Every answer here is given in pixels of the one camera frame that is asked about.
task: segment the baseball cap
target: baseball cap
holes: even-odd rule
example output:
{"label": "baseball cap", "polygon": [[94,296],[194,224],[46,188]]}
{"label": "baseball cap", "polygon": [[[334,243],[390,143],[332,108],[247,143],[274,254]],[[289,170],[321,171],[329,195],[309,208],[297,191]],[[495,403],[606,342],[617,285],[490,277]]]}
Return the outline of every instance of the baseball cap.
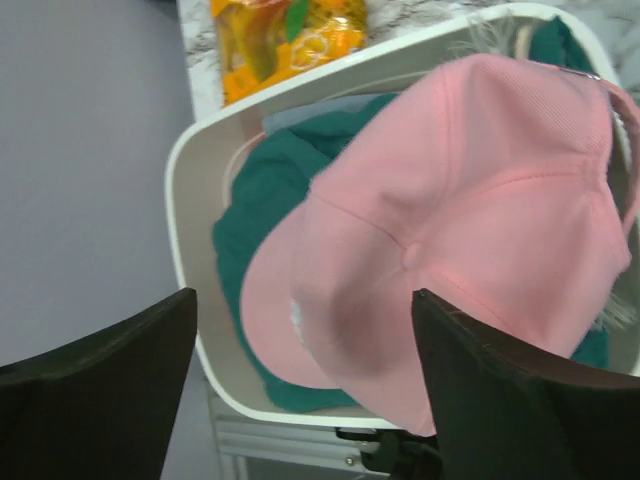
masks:
{"label": "baseball cap", "polygon": [[[260,375],[271,403],[288,412],[306,413],[320,408],[352,406],[356,402],[329,380],[326,389],[321,389],[317,382],[313,384],[314,388],[306,388],[308,385],[303,382],[283,381],[265,368],[253,354],[242,328],[240,292],[243,278],[265,237],[304,201],[311,179],[333,162],[349,141],[394,97],[380,95],[357,111],[327,112],[273,132],[247,157],[233,181],[229,208],[213,227],[216,268],[240,345]],[[279,288],[286,294],[287,285],[282,284]],[[291,358],[304,359],[296,353],[302,350],[297,340],[285,344],[293,350],[289,353]],[[313,365],[309,357],[309,362],[301,364],[300,368],[307,371]]]}
{"label": "baseball cap", "polygon": [[[607,184],[613,110],[634,159],[622,217]],[[630,263],[639,118],[594,75],[487,54],[436,68],[259,247],[241,295],[251,347],[278,377],[329,379],[420,435],[435,429],[413,291],[570,356]]]}

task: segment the white plastic bin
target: white plastic bin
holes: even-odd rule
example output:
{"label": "white plastic bin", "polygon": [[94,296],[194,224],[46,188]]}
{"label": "white plastic bin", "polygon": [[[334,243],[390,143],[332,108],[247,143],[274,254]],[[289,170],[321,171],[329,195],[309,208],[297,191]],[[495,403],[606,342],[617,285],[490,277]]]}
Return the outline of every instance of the white plastic bin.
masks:
{"label": "white plastic bin", "polygon": [[[228,203],[233,176],[246,158],[247,146],[261,134],[265,115],[347,93],[402,90],[433,67],[451,59],[452,42],[470,41],[470,24],[478,14],[425,28],[419,32],[369,47],[351,56],[299,75],[224,108],[199,121],[176,142],[166,170],[166,208],[175,271],[180,287],[198,291],[197,351],[207,378],[232,408],[249,417],[274,422],[351,428],[393,428],[387,421],[359,407],[288,413],[274,406],[260,377],[249,363],[233,329],[220,291],[215,268],[211,228]],[[538,4],[511,4],[486,9],[483,21],[499,22],[511,15],[516,24],[549,20],[556,15],[569,25],[604,78],[618,83],[602,45],[593,32],[572,15]],[[627,175],[620,162],[618,177]],[[621,285],[633,296],[638,285],[637,265]],[[636,373],[638,330],[611,336],[612,367]]]}

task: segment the cap brim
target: cap brim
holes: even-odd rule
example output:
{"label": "cap brim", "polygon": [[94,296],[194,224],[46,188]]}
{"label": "cap brim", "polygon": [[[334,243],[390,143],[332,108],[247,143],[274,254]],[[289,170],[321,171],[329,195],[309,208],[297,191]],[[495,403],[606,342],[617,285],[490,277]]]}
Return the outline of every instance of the cap brim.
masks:
{"label": "cap brim", "polygon": [[291,259],[304,203],[262,242],[245,274],[240,314],[247,341],[276,377],[302,387],[339,388],[318,366],[296,333],[291,307]]}

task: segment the yellow packaging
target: yellow packaging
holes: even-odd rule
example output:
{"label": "yellow packaging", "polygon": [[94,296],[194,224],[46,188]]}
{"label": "yellow packaging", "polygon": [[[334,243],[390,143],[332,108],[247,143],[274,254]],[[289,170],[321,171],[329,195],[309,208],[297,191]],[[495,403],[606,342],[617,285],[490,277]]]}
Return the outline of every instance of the yellow packaging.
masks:
{"label": "yellow packaging", "polygon": [[211,0],[225,104],[364,46],[364,0]]}

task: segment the marble countertop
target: marble countertop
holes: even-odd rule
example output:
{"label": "marble countertop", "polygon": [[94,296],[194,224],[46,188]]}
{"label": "marble countertop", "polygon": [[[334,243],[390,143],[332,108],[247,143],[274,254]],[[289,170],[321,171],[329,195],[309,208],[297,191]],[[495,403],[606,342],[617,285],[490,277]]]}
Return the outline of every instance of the marble countertop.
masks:
{"label": "marble countertop", "polygon": [[[191,84],[193,110],[201,119],[222,106],[216,33],[210,0],[178,0]],[[505,0],[366,0],[369,45],[457,15],[512,3]],[[640,103],[640,2],[638,0],[545,0],[566,10],[602,41],[623,87]]]}

